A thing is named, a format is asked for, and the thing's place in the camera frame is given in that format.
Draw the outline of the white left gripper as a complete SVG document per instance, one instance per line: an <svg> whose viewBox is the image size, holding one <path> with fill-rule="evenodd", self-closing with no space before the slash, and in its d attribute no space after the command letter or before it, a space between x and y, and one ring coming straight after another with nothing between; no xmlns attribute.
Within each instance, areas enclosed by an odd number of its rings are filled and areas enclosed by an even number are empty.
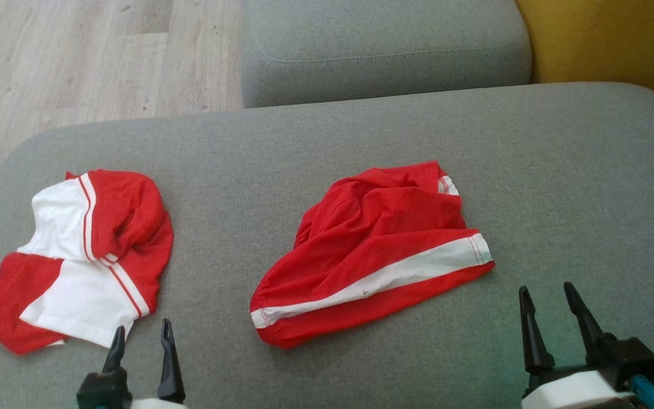
<svg viewBox="0 0 654 409"><path fill-rule="evenodd" d="M158 385L158 398L135 399L131 409L188 409L184 405L186 394L182 379L177 347L173 328L169 319L164 319L161 331L163 347L163 362L161 382ZM110 373L120 369L120 363L125 352L125 328L119 326L112 338L111 347L107 352L102 373Z"/></svg>

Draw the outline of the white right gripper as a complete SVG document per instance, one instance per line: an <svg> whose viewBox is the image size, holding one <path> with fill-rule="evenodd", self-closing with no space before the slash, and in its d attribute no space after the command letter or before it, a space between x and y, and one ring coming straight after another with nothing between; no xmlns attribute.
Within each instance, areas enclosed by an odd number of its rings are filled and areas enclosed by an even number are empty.
<svg viewBox="0 0 654 409"><path fill-rule="evenodd" d="M603 331L571 282L564 282L564 291L585 349L587 365L603 360L598 342ZM522 409L624 409L630 396L626 383L638 374L631 366L612 365L590 369L570 366L556 370L555 359L543 342L535 319L534 301L529 288L519 288L520 324L525 371L529 387L522 398Z"/></svg>

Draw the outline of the red and white jersey shirt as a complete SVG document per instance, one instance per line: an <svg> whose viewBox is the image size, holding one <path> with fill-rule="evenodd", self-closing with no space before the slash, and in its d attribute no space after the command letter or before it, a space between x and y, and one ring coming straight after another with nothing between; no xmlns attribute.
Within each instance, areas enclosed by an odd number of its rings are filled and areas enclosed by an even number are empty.
<svg viewBox="0 0 654 409"><path fill-rule="evenodd" d="M70 337L109 347L156 311L174 231L141 173L66 174L31 201L35 230L0 264L0 344L13 354Z"/></svg>

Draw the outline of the red shorts with white stripe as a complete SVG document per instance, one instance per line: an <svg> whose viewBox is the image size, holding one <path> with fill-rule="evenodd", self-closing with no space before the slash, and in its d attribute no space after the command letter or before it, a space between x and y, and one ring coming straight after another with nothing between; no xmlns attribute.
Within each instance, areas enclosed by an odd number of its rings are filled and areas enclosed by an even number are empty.
<svg viewBox="0 0 654 409"><path fill-rule="evenodd" d="M262 341L289 349L383 319L495 266L449 175L427 161L338 180L251 299Z"/></svg>

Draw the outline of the large grey sofa seat cushion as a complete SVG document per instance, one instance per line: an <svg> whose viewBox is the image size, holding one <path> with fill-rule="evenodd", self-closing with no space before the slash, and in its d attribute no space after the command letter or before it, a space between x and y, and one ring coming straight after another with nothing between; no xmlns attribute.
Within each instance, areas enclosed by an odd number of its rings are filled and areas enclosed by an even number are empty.
<svg viewBox="0 0 654 409"><path fill-rule="evenodd" d="M431 160L493 272L295 349L262 342L249 302L304 212L339 179ZM605 331L654 351L654 91L641 86L504 86L45 132L0 169L0 261L33 235L34 194L98 168L150 176L174 225L157 311L125 348L137 398L155 394L169 318L190 409L520 409L522 285L557 366L585 356L564 282ZM77 340L25 356L0 344L0 409L76 409L106 354Z"/></svg>

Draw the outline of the small grey sofa cushion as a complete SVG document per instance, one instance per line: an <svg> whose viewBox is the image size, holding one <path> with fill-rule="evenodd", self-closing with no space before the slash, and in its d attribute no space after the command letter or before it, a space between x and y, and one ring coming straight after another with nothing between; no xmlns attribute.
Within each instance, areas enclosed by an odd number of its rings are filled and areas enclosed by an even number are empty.
<svg viewBox="0 0 654 409"><path fill-rule="evenodd" d="M246 108L527 85L514 0L244 0Z"/></svg>

